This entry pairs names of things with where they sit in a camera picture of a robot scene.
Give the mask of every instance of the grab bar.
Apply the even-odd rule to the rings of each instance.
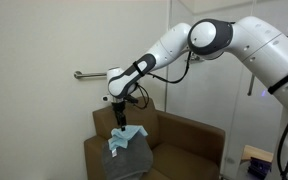
[[[255,80],[255,75],[252,74],[251,82],[250,82],[250,87],[249,87],[249,89],[248,89],[248,93],[247,93],[248,96],[252,96],[254,80]]]
[[[86,77],[101,77],[106,76],[106,73],[89,73],[89,74],[83,74],[81,71],[75,71],[74,77],[76,79],[86,78]]]

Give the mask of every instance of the metal handrail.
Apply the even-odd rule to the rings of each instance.
[[[86,78],[86,77],[101,77],[101,76],[106,76],[106,73],[88,73],[88,74],[83,74],[81,71],[75,71],[74,77],[76,79],[81,79],[81,78]]]

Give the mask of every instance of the chair cushion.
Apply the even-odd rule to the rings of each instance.
[[[144,173],[141,180],[171,180],[169,177],[165,176],[161,172],[152,168],[149,172]]]
[[[153,168],[172,180],[218,180],[218,166],[203,157],[167,143],[153,149]]]
[[[138,106],[143,106],[143,98],[138,98],[138,100]],[[144,110],[126,103],[124,114],[128,125],[142,125],[144,127],[148,133],[146,140],[150,148],[155,147],[159,140],[159,122],[153,100],[150,99],[147,108]],[[96,134],[105,139],[110,139],[112,129],[119,127],[112,106],[94,111],[93,118]]]

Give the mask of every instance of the chair backrest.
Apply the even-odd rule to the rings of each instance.
[[[143,106],[143,98],[138,99],[138,106]],[[126,103],[124,114],[128,125],[142,125],[144,127],[148,133],[146,140],[151,148],[158,144],[159,122],[152,99],[149,99],[149,104],[144,110]],[[105,139],[110,139],[112,137],[112,129],[119,127],[112,106],[94,111],[93,118],[97,135],[102,136]]]

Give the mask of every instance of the light blue cloth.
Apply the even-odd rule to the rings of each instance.
[[[147,136],[143,126],[126,125],[125,130],[114,128],[111,131],[112,138],[108,140],[110,150],[114,150],[117,147],[127,148],[128,141],[133,138],[133,136],[140,132],[143,136]]]

